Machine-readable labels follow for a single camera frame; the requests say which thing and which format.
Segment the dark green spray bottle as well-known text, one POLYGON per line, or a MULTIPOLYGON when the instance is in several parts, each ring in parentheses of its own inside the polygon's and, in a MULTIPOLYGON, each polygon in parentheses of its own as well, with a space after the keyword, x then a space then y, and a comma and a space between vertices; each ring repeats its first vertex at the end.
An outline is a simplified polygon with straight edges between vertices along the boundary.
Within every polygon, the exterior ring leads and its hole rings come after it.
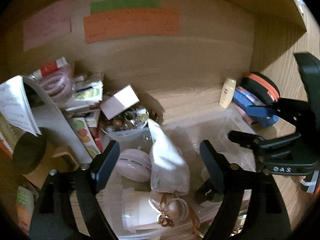
POLYGON ((195 193, 195 201, 197 204, 204 202, 217 203, 223 201, 224 195, 215 188, 211 179, 207 179, 195 193))

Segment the white cloth drawstring bag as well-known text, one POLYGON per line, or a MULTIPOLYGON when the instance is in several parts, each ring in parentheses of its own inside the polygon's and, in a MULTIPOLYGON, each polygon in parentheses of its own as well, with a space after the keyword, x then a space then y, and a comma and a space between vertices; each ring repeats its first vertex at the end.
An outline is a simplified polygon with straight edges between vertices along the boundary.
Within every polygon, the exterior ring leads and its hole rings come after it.
POLYGON ((190 190, 190 170, 181 150, 157 122, 149 119, 148 128, 152 140, 150 150, 152 191, 187 195, 190 190))

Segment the pink round compact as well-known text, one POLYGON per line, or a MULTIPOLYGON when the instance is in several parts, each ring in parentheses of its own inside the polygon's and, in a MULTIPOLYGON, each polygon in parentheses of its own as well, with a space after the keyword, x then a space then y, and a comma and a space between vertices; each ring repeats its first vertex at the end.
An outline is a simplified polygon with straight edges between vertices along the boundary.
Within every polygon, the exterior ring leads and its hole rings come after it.
POLYGON ((140 148, 123 150, 115 165, 116 172, 132 181, 144 183, 151 179, 149 155, 140 148))

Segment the black orange round case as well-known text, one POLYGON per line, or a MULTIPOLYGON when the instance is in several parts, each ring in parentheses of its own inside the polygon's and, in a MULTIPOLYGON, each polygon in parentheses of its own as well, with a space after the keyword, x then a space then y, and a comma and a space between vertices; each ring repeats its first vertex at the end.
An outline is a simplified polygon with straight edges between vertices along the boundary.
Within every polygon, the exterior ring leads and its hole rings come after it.
POLYGON ((277 102, 280 99, 280 91, 276 84, 259 72, 251 72, 244 76, 240 86, 255 95, 266 105, 277 102))

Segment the blue patchwork pouch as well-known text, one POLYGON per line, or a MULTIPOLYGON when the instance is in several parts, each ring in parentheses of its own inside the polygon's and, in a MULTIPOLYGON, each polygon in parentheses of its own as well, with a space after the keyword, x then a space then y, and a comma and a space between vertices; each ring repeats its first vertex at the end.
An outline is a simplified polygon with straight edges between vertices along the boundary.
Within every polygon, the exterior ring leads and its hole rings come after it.
POLYGON ((262 128, 273 126, 279 118, 265 108, 265 104, 246 89, 238 86, 233 95, 236 104, 244 119, 250 118, 249 125, 259 124, 262 128))

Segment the cream lotion bottle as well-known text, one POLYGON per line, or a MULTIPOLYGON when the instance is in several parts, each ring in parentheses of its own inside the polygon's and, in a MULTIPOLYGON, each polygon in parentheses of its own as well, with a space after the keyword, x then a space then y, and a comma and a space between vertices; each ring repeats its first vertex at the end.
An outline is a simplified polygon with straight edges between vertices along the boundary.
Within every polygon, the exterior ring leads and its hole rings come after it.
POLYGON ((234 92, 236 88, 236 80, 227 77, 223 83, 219 104, 222 108, 226 109, 229 107, 233 100, 234 92))

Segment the brown mug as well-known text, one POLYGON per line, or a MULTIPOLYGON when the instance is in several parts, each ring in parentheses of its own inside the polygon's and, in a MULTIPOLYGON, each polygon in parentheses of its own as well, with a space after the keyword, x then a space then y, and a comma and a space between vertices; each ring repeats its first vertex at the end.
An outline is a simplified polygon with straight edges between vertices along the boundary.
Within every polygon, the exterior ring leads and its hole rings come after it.
POLYGON ((37 188, 41 188, 51 170, 61 173, 79 168, 69 146, 55 147, 44 135, 24 133, 12 156, 14 169, 37 188))

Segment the fruit pattern box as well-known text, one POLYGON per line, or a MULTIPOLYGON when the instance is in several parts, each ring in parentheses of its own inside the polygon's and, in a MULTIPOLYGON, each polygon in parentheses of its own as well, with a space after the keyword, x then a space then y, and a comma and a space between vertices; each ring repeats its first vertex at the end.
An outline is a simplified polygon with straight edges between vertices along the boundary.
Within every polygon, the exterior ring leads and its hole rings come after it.
POLYGON ((95 140, 93 139, 89 127, 86 124, 84 118, 72 118, 72 124, 74 125, 74 131, 78 138, 80 139, 82 145, 86 149, 88 155, 91 159, 94 159, 101 152, 97 147, 95 140))

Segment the white bookend stand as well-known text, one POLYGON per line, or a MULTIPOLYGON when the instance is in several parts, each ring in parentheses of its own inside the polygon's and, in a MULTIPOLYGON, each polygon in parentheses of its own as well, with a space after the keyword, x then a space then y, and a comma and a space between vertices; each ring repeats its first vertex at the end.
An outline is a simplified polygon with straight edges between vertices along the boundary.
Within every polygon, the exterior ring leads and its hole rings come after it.
POLYGON ((23 76, 23 82, 34 90, 42 103, 37 107, 32 107, 31 112, 36 124, 44 128, 49 140, 55 146, 70 146, 75 154, 75 158, 80 164, 90 163, 92 158, 87 153, 85 147, 80 142, 68 121, 65 119, 55 102, 52 101, 41 86, 32 79, 23 76))

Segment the white paper receipt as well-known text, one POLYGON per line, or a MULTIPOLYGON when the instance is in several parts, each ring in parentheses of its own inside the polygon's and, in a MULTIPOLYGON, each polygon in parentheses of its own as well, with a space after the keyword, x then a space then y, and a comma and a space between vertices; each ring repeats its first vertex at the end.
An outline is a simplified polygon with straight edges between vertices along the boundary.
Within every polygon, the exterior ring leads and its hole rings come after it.
POLYGON ((42 134, 32 114, 21 75, 1 84, 1 114, 8 123, 25 132, 34 136, 42 134))

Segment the stack of books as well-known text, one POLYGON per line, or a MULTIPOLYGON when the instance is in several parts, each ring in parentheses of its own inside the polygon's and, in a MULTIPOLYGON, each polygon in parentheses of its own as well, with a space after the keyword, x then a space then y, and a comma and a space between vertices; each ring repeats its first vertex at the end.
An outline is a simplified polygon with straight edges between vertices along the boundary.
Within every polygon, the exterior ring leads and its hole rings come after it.
POLYGON ((103 100, 104 75, 97 73, 82 82, 76 82, 71 95, 57 102, 61 112, 68 118, 91 118, 97 122, 103 100))

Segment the small pink white box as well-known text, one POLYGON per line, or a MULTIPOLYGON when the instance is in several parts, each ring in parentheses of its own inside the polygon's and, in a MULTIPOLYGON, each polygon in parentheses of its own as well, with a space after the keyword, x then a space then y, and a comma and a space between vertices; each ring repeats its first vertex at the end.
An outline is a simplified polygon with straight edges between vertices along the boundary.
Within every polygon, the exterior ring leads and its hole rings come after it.
POLYGON ((113 96, 103 101, 100 109, 108 120, 129 109, 139 102, 139 98, 131 85, 116 92, 113 96))

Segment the orange paper note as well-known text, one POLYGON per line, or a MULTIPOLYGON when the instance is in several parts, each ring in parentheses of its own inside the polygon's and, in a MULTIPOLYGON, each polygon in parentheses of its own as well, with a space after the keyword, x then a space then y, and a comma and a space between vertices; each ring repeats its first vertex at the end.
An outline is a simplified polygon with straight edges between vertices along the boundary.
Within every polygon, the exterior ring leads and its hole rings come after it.
POLYGON ((86 43, 130 36, 178 36, 178 10, 168 8, 119 9, 84 17, 86 43))

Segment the green paper note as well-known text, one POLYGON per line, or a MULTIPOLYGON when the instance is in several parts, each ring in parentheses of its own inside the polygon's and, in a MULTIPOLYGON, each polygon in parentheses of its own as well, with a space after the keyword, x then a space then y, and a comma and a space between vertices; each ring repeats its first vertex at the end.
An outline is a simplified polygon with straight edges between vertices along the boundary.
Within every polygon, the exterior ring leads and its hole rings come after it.
POLYGON ((103 0, 92 2, 90 13, 97 14, 105 11, 137 8, 160 8, 159 0, 103 0))

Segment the pink sticky note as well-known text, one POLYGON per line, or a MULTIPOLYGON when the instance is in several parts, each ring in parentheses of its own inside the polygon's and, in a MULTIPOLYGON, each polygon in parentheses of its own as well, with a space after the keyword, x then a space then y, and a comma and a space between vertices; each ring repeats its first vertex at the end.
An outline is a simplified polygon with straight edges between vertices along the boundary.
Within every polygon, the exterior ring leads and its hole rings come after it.
POLYGON ((22 23, 23 51, 38 47, 53 38, 68 34, 71 27, 71 2, 56 2, 22 23))

